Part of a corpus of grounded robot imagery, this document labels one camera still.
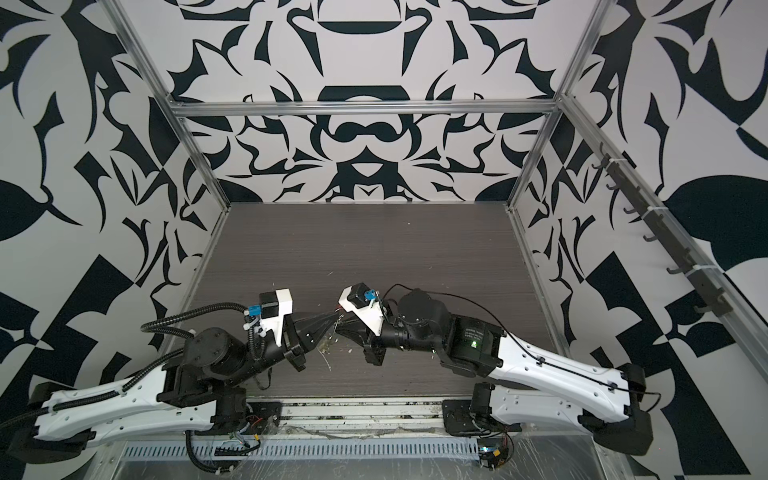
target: black and white wallpaper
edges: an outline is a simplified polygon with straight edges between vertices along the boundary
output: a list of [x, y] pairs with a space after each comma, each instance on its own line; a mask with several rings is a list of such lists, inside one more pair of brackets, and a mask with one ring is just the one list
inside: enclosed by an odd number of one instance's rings
[[[95, 0], [0, 6], [0, 419], [157, 356], [220, 214]], [[61, 478], [90, 455], [8, 479]]]
[[189, 118], [232, 201], [507, 200], [543, 114]]
[[[764, 478], [768, 384], [563, 117], [517, 211], [559, 332], [582, 362], [645, 368], [662, 399], [637, 478]], [[646, 396], [648, 409], [655, 396]]]
[[179, 101], [323, 101], [551, 98], [595, 0], [123, 4]]
[[768, 2], [620, 0], [574, 93], [768, 318]]

